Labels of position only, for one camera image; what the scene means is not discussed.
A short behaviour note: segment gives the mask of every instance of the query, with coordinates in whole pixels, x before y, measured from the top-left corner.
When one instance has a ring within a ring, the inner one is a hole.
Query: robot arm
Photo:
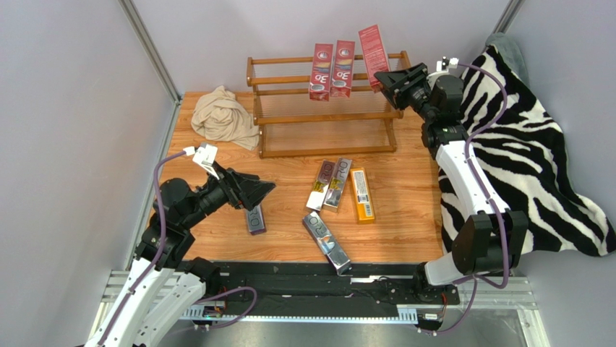
[[[393,107],[403,110],[410,106],[423,118],[422,142],[448,175],[464,208],[466,222],[453,240],[452,252],[418,266],[414,278],[419,293],[429,293],[435,287],[468,275],[508,270],[502,268],[503,249],[497,213],[504,219],[510,268],[518,264],[528,228],[524,213],[510,210],[476,164],[472,145],[466,146],[469,136],[461,124],[463,115],[460,113],[463,81],[448,73],[449,68],[457,64],[457,59],[443,58],[431,75],[425,64],[375,74],[382,84],[383,95]],[[494,205],[484,196],[481,184],[490,193]]]
[[[208,146],[203,144],[200,150]],[[156,213],[135,250],[129,278],[122,291],[125,295],[116,300],[85,346],[156,346],[184,310],[204,294],[218,293],[220,268],[202,258],[182,262],[194,242],[190,228],[227,203],[236,209],[252,210],[275,184],[232,168],[224,169],[213,159],[207,165],[199,164],[210,172],[208,182],[202,187],[193,190],[183,179],[170,179],[161,184],[162,201],[154,202]],[[160,208],[164,208],[166,215],[162,255],[135,287],[134,282],[152,264],[161,246]],[[176,270],[184,274],[174,290],[148,314],[156,294]]]

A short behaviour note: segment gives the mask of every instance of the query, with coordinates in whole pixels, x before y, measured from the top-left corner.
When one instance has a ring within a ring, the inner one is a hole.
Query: black base
[[[258,301],[251,315],[303,317],[397,317],[396,304],[442,305],[417,298],[412,279],[388,276],[412,275],[416,265],[353,264],[345,276],[337,276],[328,263],[214,262],[221,267],[221,283],[227,289],[251,286]],[[352,278],[382,276],[371,283],[351,283]],[[459,304],[455,287],[445,286],[449,304]],[[240,314],[249,305],[248,291],[228,297],[226,314]]]

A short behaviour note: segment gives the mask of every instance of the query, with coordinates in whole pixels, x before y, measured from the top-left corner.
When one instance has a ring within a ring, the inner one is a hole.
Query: silver toothpaste box
[[[319,248],[321,248],[321,252],[323,252],[331,265],[333,265],[338,276],[351,268],[351,260],[342,250],[342,247],[340,247],[340,244],[336,241],[330,229],[325,226],[325,223],[323,223],[318,213],[312,211],[309,215],[304,217],[302,222],[306,230],[310,233],[310,236],[312,236],[312,239],[314,239]]]
[[[246,211],[246,223],[248,224],[248,232],[251,235],[263,234],[267,231],[265,228],[265,219],[263,219],[263,211],[261,205],[257,205],[252,210]]]
[[[324,160],[321,164],[321,169],[312,185],[312,191],[308,197],[306,207],[312,208],[315,211],[321,211],[323,206],[323,200],[328,193],[330,181],[332,179],[335,163],[332,161]]]
[[[342,192],[344,191],[344,184],[348,177],[348,172],[351,170],[351,159],[339,158],[335,164],[330,186],[328,192],[325,194],[325,202],[323,203],[323,209],[338,212],[338,206],[340,206],[340,199],[342,198]]]

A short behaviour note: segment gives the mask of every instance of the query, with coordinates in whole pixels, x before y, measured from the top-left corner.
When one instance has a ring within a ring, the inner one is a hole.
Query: beige cloth
[[[253,125],[252,116],[222,85],[197,101],[190,123],[211,141],[231,141],[248,150],[259,144],[259,128]]]

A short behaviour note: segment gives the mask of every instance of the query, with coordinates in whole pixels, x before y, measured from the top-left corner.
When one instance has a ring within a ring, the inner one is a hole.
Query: gray cloth
[[[526,63],[522,57],[522,52],[518,44],[504,33],[491,34],[486,40],[486,47],[494,46],[502,60],[509,66],[520,81],[526,86],[529,85],[529,72],[526,70]]]

